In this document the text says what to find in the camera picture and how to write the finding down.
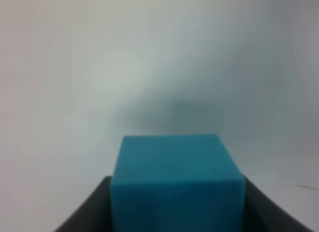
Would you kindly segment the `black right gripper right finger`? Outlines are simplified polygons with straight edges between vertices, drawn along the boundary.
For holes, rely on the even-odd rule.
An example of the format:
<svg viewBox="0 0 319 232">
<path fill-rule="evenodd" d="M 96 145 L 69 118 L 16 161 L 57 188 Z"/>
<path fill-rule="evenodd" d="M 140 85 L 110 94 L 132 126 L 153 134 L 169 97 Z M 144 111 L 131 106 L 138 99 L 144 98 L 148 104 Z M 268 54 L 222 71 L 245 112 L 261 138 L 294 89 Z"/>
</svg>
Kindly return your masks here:
<svg viewBox="0 0 319 232">
<path fill-rule="evenodd" d="M 244 232 L 311 232 L 307 226 L 296 220 L 246 177 L 245 206 L 243 216 Z"/>
</svg>

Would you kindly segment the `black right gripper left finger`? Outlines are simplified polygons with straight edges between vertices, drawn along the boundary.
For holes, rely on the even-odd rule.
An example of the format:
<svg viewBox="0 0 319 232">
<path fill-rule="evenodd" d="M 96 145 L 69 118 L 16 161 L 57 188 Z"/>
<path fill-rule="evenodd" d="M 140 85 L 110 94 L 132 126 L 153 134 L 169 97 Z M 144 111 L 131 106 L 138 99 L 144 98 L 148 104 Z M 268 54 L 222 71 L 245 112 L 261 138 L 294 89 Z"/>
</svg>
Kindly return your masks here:
<svg viewBox="0 0 319 232">
<path fill-rule="evenodd" d="M 111 178 L 106 176 L 88 199 L 56 231 L 112 232 Z"/>
</svg>

